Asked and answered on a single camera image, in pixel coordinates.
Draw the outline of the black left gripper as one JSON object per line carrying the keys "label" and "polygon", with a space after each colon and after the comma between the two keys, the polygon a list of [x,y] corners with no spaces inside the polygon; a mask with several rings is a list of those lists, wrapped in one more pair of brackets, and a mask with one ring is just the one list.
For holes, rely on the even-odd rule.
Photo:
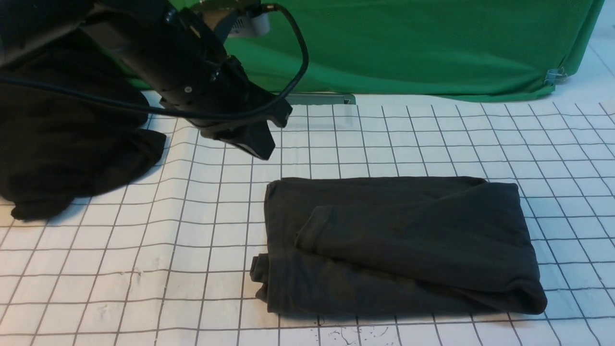
{"label": "black left gripper", "polygon": [[224,48],[238,22],[249,21],[253,11],[182,10],[167,13],[165,28],[173,29],[171,67],[177,81],[160,86],[161,105],[168,110],[198,112],[200,121],[219,114],[248,112],[257,122],[222,123],[200,127],[201,136],[229,144],[254,158],[269,160],[275,142],[267,121],[285,128],[293,107],[282,98],[250,82],[239,60]]}

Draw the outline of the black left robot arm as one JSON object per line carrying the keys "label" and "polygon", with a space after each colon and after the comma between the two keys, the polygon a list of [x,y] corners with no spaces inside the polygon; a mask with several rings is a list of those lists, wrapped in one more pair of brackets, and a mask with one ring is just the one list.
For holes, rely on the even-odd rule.
{"label": "black left robot arm", "polygon": [[[132,69],[161,96],[161,108],[142,107],[42,82],[2,77],[2,83],[74,97],[105,107],[184,118],[205,138],[260,160],[275,149],[269,123],[288,124],[286,96],[305,75],[309,53],[289,11],[259,0],[202,0],[177,9],[168,0],[3,0],[1,64],[6,65],[80,29]],[[268,13],[283,13],[302,53],[298,73],[277,95],[248,79],[224,42],[235,24],[268,31]]]}

